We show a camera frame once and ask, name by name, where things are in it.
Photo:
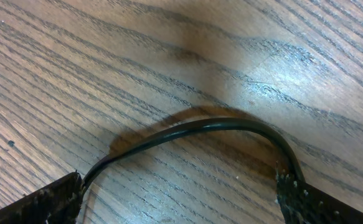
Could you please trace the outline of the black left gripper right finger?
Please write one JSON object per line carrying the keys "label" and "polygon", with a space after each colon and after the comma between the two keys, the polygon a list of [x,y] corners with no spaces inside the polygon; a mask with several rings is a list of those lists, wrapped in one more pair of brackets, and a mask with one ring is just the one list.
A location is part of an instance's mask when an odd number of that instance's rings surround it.
{"label": "black left gripper right finger", "polygon": [[276,200],[286,224],[363,224],[362,212],[279,169]]}

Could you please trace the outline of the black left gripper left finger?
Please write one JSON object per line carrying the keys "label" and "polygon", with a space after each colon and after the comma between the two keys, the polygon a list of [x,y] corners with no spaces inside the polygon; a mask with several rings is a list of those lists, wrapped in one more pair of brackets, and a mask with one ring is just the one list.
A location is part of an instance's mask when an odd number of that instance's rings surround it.
{"label": "black left gripper left finger", "polygon": [[0,224],[76,223],[82,178],[72,172],[0,209]]}

